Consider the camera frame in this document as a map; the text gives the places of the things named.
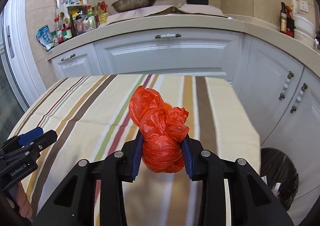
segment orange object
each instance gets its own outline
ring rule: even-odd
[[[129,116],[143,137],[142,160],[153,172],[175,173],[184,167],[180,144],[189,132],[185,108],[168,109],[160,93],[139,86],[129,102]]]

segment white cabinet door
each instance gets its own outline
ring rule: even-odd
[[[58,79],[102,75],[99,60],[92,43],[52,58],[52,65]]]
[[[276,127],[297,88],[303,65],[275,46],[252,38],[247,72],[239,99],[261,143]],[[285,98],[279,100],[289,72],[294,73]]]
[[[157,35],[171,34],[172,38]],[[159,73],[221,77],[231,82],[243,34],[170,28],[118,35],[94,43],[103,73]]]
[[[291,113],[304,83],[308,88],[297,110]],[[295,198],[320,185],[320,80],[308,69],[305,68],[294,98],[262,147],[279,149],[292,160],[299,175]]]
[[[300,222],[306,217],[308,212],[312,209],[315,202],[320,195],[320,186],[311,192],[296,198],[293,200],[293,203],[288,211],[289,216],[291,217],[295,226],[298,226]]]

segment drawer handle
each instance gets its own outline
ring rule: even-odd
[[[156,39],[160,39],[160,38],[176,38],[176,37],[181,37],[181,34],[156,35]]]
[[[289,88],[290,80],[291,80],[291,78],[293,78],[293,77],[294,77],[294,73],[293,73],[292,71],[289,71],[289,74],[288,74],[288,76],[287,76],[287,79],[286,79],[286,81],[285,81],[285,83],[284,83],[284,85],[283,85],[282,91],[281,91],[281,93],[280,93],[279,100],[282,100],[282,99],[285,98],[285,93],[286,93],[287,89]]]
[[[75,57],[75,56],[76,56],[76,54],[74,53],[74,54],[70,55],[69,57],[63,57],[63,58],[61,59],[61,62],[65,61],[65,60],[69,60],[69,59],[71,59],[71,58],[73,58],[73,57]]]
[[[293,113],[294,111],[297,110],[298,103],[302,100],[303,94],[306,89],[308,89],[308,85],[306,83],[304,83],[303,86],[301,87],[299,95],[297,96],[296,100],[294,101],[294,104],[292,105],[290,113]]]

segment cabinet drawer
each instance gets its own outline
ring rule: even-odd
[[[92,43],[52,58],[52,65],[58,79],[102,75],[99,60]]]
[[[159,35],[172,38],[159,38]],[[204,28],[135,32],[94,43],[103,73],[159,73],[222,77],[232,81],[243,35]]]

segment metal bolt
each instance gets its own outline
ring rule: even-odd
[[[117,152],[114,153],[114,156],[115,156],[115,157],[122,157],[123,155],[124,155],[124,154],[123,154],[122,151],[117,151]]]
[[[88,163],[88,161],[87,161],[87,160],[82,159],[82,160],[80,160],[80,161],[78,162],[78,165],[79,165],[79,166],[86,166],[86,165],[87,165],[87,163]]]
[[[210,151],[208,151],[208,150],[202,150],[202,151],[201,151],[201,155],[202,155],[203,157],[208,157],[208,156],[211,155],[211,153],[210,153]]]
[[[245,165],[246,163],[247,163],[247,161],[245,159],[243,159],[243,158],[239,158],[238,159],[238,164],[239,165]]]

